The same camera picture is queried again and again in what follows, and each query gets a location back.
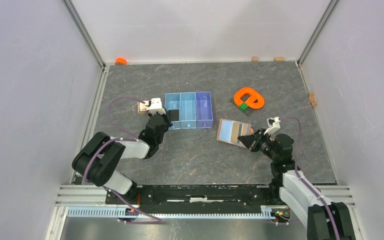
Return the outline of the black credit card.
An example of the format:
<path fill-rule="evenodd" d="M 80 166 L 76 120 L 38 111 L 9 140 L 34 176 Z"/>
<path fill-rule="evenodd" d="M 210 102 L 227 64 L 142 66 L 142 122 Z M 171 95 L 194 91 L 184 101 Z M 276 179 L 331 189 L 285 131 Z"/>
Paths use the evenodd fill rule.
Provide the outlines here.
<path fill-rule="evenodd" d="M 167 115 L 171 122 L 179 122 L 180 121 L 180 110 L 179 109 L 171 109 L 167 111 Z"/>

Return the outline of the brown leather card holder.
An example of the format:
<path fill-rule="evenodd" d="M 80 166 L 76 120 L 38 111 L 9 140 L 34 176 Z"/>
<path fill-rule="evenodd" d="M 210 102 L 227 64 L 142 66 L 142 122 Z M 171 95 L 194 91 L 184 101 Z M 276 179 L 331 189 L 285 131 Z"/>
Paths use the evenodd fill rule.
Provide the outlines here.
<path fill-rule="evenodd" d="M 245 148 L 246 146 L 238 140 L 238 137 L 251 135 L 253 133 L 254 129 L 250 123 L 221 118 L 219 120 L 216 140 Z"/>

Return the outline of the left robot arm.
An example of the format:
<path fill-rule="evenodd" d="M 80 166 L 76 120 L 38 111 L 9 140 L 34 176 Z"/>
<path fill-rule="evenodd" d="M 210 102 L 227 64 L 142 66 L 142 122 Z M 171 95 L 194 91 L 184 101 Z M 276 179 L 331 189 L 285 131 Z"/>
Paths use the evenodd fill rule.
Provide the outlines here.
<path fill-rule="evenodd" d="M 137 198 L 137 184 L 116 170 L 122 159 L 149 159 L 159 150 L 165 133 L 172 126 L 171 112 L 149 114 L 138 138 L 116 138 L 100 131 L 80 150 L 72 168 L 85 181 L 118 193 L 125 204 Z"/>

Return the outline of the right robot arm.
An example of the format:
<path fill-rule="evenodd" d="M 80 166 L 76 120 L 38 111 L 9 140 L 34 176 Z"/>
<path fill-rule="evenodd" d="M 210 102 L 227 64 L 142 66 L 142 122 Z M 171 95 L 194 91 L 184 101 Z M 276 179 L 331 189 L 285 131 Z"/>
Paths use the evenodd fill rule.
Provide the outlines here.
<path fill-rule="evenodd" d="M 306 228 L 309 240 L 354 240 L 354 226 L 348 206 L 334 202 L 311 184 L 293 159 L 294 140 L 286 134 L 275 138 L 263 128 L 251 135 L 239 136 L 250 152 L 261 152 L 271 159 L 272 181 L 269 199 L 286 203 Z"/>

